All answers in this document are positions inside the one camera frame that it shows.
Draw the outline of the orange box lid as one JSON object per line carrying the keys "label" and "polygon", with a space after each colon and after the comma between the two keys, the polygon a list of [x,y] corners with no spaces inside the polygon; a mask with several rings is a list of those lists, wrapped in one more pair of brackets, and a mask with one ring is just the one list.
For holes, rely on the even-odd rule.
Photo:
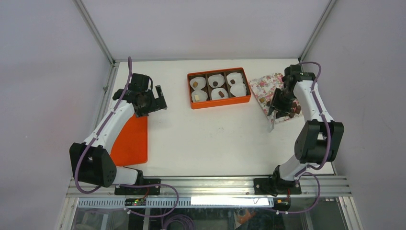
{"label": "orange box lid", "polygon": [[148,117],[132,116],[120,131],[110,156],[116,166],[148,161]]}

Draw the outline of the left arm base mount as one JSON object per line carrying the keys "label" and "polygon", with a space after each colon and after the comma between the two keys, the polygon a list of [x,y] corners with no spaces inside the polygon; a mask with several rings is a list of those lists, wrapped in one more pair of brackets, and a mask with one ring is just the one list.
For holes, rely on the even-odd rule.
{"label": "left arm base mount", "polygon": [[141,184],[134,186],[123,186],[115,188],[116,196],[157,196],[160,195],[161,179],[144,178]]}

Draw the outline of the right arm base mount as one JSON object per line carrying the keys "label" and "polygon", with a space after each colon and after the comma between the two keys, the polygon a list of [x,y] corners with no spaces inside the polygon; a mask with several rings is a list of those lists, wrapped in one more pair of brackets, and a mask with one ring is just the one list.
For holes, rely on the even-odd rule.
{"label": "right arm base mount", "polygon": [[302,193],[300,184],[295,181],[285,181],[273,177],[254,178],[254,194],[256,195],[300,195]]}

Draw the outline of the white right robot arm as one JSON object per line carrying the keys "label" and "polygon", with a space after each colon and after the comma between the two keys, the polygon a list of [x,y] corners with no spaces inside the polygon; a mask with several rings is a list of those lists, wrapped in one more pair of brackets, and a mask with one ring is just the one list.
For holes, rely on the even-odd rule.
{"label": "white right robot arm", "polygon": [[336,122],[327,111],[318,91],[317,74],[304,72],[302,64],[290,65],[284,70],[282,87],[274,91],[268,102],[268,115],[288,117],[293,103],[298,102],[304,116],[304,126],[294,143],[294,154],[278,165],[270,178],[271,190],[284,193],[294,187],[300,176],[311,170],[321,170],[333,162],[344,133],[342,122]]}

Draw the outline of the orange chocolate box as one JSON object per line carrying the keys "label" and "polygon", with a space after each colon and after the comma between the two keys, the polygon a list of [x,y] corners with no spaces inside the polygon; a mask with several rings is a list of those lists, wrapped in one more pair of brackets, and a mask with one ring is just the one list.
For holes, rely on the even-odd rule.
{"label": "orange chocolate box", "polygon": [[[228,84],[226,76],[227,76],[227,74],[229,74],[231,72],[239,72],[239,73],[242,74],[244,84],[246,85],[246,88],[247,88],[247,95],[246,96],[235,97],[230,93],[230,87],[231,86]],[[222,74],[224,76],[225,83],[220,88],[224,88],[224,89],[227,90],[229,97],[226,98],[226,99],[211,100],[211,91],[213,90],[213,88],[208,83],[208,77],[211,76],[211,75],[215,75],[215,74]],[[190,87],[190,80],[192,78],[194,78],[194,77],[205,77],[205,79],[206,79],[206,86],[202,89],[203,91],[205,91],[208,94],[208,99],[205,102],[197,102],[197,103],[192,102],[191,93],[194,90]],[[245,71],[244,71],[244,69],[242,67],[189,73],[189,74],[187,74],[187,80],[188,80],[188,84],[189,84],[189,101],[190,101],[190,104],[191,104],[191,109],[203,109],[203,108],[225,106],[225,105],[231,105],[231,104],[242,104],[242,103],[249,102],[250,99],[251,99],[251,91],[250,91],[249,86],[248,86],[248,80],[247,80]]]}

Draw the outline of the metal tongs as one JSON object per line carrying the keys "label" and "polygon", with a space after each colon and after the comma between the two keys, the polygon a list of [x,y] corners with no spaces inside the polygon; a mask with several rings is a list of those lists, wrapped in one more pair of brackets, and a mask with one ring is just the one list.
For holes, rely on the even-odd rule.
{"label": "metal tongs", "polygon": [[274,130],[275,120],[276,120],[276,110],[272,109],[272,111],[268,114],[268,131],[272,132]]}

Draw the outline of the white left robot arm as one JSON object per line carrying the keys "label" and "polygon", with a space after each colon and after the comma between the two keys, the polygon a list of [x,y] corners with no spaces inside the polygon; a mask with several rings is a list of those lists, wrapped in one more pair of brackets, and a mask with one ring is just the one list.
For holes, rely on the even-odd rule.
{"label": "white left robot arm", "polygon": [[144,181],[141,171],[129,168],[128,152],[120,156],[118,145],[135,142],[136,151],[147,151],[147,117],[150,113],[166,110],[167,104],[161,86],[153,85],[150,76],[130,73],[123,89],[113,95],[107,114],[94,131],[81,143],[74,142],[70,161],[75,185],[82,193],[80,183],[100,187],[125,184],[133,195],[141,193]]}

